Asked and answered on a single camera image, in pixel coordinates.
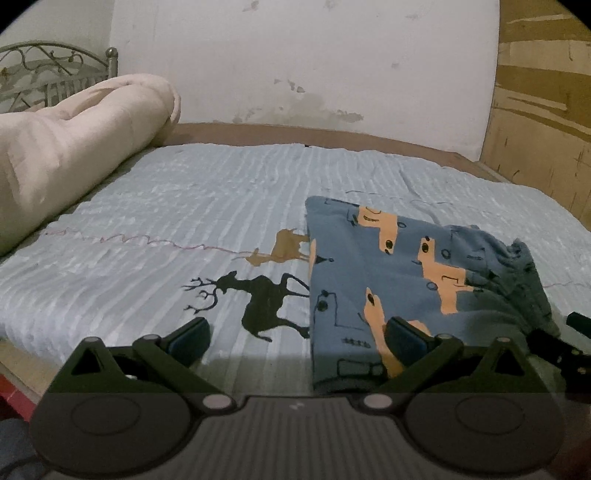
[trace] pink thread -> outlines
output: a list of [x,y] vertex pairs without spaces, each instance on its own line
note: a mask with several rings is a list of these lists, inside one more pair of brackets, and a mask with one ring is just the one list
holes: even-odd
[[[74,229],[71,229],[71,228],[66,228],[64,230],[58,230],[58,231],[55,231],[55,232],[43,232],[43,235],[59,235],[59,236],[64,236],[68,232],[70,232],[70,233],[79,233],[79,234],[82,235],[81,232],[79,232],[77,230],[74,230]],[[192,245],[192,246],[189,246],[189,247],[183,247],[182,245],[177,245],[172,240],[158,240],[158,239],[152,240],[152,238],[149,235],[134,235],[134,236],[127,237],[127,236],[125,236],[124,233],[118,233],[116,235],[110,236],[109,238],[105,238],[104,236],[102,236],[102,237],[99,238],[97,236],[83,236],[83,235],[82,235],[81,238],[82,238],[82,240],[98,240],[99,243],[102,244],[104,242],[108,242],[109,240],[113,240],[114,238],[117,238],[117,237],[121,237],[121,243],[123,243],[123,244],[124,243],[127,243],[129,240],[134,240],[134,239],[137,239],[137,238],[147,238],[148,239],[148,243],[147,243],[148,245],[151,245],[151,244],[169,244],[169,245],[172,245],[174,248],[180,248],[181,250],[195,250],[195,249],[201,248],[203,250],[219,250],[221,252],[226,252],[228,254],[234,254],[234,255],[241,255],[241,254],[250,254],[250,253],[252,253],[252,252],[248,252],[248,251],[245,251],[245,252],[234,252],[232,250],[227,250],[225,248],[221,248],[221,247],[210,247],[209,245],[203,245],[203,244],[200,244],[200,245]]]

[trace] white wall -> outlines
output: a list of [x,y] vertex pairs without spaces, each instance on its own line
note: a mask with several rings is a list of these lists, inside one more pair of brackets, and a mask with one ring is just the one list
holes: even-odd
[[5,46],[30,40],[70,43],[103,54],[115,0],[40,0],[0,34]]
[[499,0],[116,0],[120,74],[170,79],[183,122],[342,129],[477,160]]

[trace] ornate metal headboard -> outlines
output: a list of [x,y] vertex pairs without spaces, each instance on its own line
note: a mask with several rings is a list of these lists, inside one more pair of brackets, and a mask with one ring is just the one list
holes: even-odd
[[53,106],[95,83],[117,76],[119,54],[104,58],[51,41],[0,47],[0,113]]

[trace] bed post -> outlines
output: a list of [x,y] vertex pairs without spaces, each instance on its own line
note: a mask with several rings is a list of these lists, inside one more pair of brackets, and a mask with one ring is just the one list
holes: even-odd
[[117,77],[119,52],[115,47],[109,47],[105,52],[105,56],[107,57],[107,77],[110,79]]

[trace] folded blanket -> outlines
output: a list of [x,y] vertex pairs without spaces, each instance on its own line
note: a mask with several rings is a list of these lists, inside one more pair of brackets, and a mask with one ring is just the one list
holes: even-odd
[[324,197],[306,201],[313,383],[371,390],[417,359],[397,358],[385,326],[401,317],[469,346],[558,335],[527,246],[477,226],[438,226]]
[[133,74],[100,82],[39,111],[0,115],[0,255],[60,213],[180,117],[165,79]]

